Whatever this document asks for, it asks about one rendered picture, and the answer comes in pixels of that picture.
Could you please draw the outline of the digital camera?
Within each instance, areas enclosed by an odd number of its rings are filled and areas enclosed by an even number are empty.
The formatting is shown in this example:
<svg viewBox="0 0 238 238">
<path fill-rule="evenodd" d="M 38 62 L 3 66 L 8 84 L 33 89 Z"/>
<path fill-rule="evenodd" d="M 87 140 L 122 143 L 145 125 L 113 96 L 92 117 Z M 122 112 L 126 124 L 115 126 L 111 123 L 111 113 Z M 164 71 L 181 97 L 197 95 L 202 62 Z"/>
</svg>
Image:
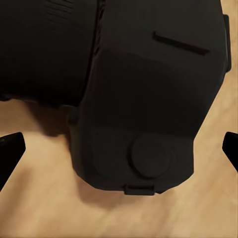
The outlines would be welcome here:
<svg viewBox="0 0 238 238">
<path fill-rule="evenodd" d="M 0 0 L 0 101 L 70 107 L 73 167 L 99 190 L 188 180 L 231 68 L 221 0 Z"/>
</svg>

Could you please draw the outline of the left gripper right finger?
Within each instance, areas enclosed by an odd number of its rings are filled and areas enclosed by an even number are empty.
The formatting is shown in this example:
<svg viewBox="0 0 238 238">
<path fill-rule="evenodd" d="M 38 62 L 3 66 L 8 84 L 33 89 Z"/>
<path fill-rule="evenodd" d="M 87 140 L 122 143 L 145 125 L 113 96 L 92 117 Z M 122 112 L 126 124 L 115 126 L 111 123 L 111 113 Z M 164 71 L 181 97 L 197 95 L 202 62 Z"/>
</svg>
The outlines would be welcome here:
<svg viewBox="0 0 238 238">
<path fill-rule="evenodd" d="M 238 134 L 226 132 L 222 149 L 238 172 Z"/>
</svg>

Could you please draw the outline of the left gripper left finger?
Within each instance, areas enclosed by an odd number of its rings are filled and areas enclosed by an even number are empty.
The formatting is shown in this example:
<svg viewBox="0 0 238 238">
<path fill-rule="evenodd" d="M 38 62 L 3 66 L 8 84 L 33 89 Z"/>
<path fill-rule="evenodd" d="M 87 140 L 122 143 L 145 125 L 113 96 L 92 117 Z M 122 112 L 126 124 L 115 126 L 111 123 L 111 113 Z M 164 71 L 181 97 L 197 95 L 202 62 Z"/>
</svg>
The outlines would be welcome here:
<svg viewBox="0 0 238 238">
<path fill-rule="evenodd" d="M 26 150 L 21 132 L 0 137 L 0 191 Z"/>
</svg>

